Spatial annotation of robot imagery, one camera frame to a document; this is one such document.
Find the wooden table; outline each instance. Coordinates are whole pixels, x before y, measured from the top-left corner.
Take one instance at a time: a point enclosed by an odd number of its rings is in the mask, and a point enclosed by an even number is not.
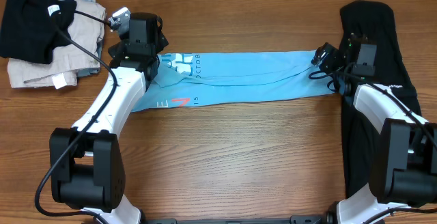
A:
[[[339,9],[353,0],[97,0],[164,20],[172,53],[311,50],[338,45]],[[423,115],[437,121],[436,0],[372,0],[395,11],[404,63]],[[105,48],[118,39],[105,36]],[[110,61],[104,53],[103,59]],[[0,61],[0,223],[80,223],[33,206],[49,168],[48,138],[84,114],[106,80],[77,87],[11,89]],[[229,219],[323,213],[345,197],[338,95],[281,102],[149,110],[128,118],[119,143],[129,200],[148,218]],[[49,187],[42,206],[53,202]],[[389,223],[437,223],[396,214]]]

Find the beige cloth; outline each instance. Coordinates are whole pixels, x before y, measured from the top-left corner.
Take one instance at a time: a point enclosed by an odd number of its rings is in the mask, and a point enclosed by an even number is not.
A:
[[[75,0],[76,10],[102,20],[106,10],[98,3]],[[74,20],[68,27],[72,40],[98,56],[97,42],[103,39],[104,25],[80,14],[74,14]],[[86,68],[99,68],[100,64],[92,57],[70,44],[53,50],[51,64],[34,64],[10,58],[8,73],[11,87],[47,87],[54,86],[52,76],[63,73],[67,85],[77,85],[76,73]]]

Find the black cloth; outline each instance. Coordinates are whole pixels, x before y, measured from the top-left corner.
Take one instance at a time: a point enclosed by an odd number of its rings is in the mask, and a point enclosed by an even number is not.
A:
[[[0,31],[0,56],[13,57],[37,64],[52,62],[53,49],[70,43],[59,36],[47,7],[59,5],[55,17],[58,27],[68,36],[73,21],[74,0],[7,0]]]
[[[420,115],[416,89],[402,63],[392,9],[384,3],[355,1],[341,8],[340,15],[343,38],[339,50],[347,49],[351,33],[358,37],[366,35],[369,40],[376,42],[376,78],[383,85],[396,85],[392,87],[393,94]],[[362,113],[343,100],[341,137],[346,196],[350,197],[369,181],[379,134]]]

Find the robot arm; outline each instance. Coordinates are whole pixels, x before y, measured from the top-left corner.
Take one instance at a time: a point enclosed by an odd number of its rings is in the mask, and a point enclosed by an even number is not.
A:
[[[390,95],[396,98],[390,87],[381,84],[376,84],[376,86],[386,90]],[[387,97],[387,95],[366,84],[357,87],[353,105],[357,111],[360,111],[365,115],[378,133],[381,133],[385,119],[397,119],[408,122],[409,124],[415,124],[415,122],[413,122],[389,97]],[[412,113],[412,115],[422,124],[428,122],[419,115],[414,113]]]
[[[144,95],[146,86],[144,73],[136,71],[134,68],[118,67],[113,69],[113,72],[118,79],[118,87],[115,90],[113,98],[99,115],[96,123],[88,129],[88,132],[99,133],[101,130],[107,130],[119,137],[133,106]],[[112,86],[113,78],[109,75],[97,99],[86,114],[75,122],[72,127],[76,127],[78,131],[82,131],[91,117],[102,106]]]
[[[326,43],[317,50],[312,63],[320,66],[318,73],[333,78],[344,102],[361,112],[380,136],[369,182],[350,198],[334,205],[326,219],[330,220],[327,223],[338,224],[367,220],[375,223],[389,215],[385,214],[388,209],[436,202],[437,150],[427,143],[421,129],[424,127],[431,135],[437,135],[437,125],[410,111],[393,95],[391,87],[376,84],[375,44],[363,36],[350,39],[349,46],[341,54]]]

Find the white label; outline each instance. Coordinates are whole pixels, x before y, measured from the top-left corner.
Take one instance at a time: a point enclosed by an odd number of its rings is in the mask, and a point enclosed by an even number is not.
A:
[[[165,105],[164,105],[164,103],[161,101],[161,106],[159,106],[159,102],[156,101],[156,108],[169,108],[169,101],[166,100],[166,101],[165,101]]]
[[[124,12],[127,12],[128,8],[123,7],[122,9],[114,12],[114,14],[112,14],[112,17],[118,17],[119,15],[123,14]]]
[[[48,9],[48,15],[52,16],[53,12],[59,11],[59,5],[50,5],[47,7]]]
[[[401,85],[389,85],[389,87],[395,87],[395,88],[403,88]]]
[[[64,74],[55,74],[52,76],[53,85],[55,85],[56,89],[59,89],[61,87],[65,87],[67,85],[66,78],[64,77]]]

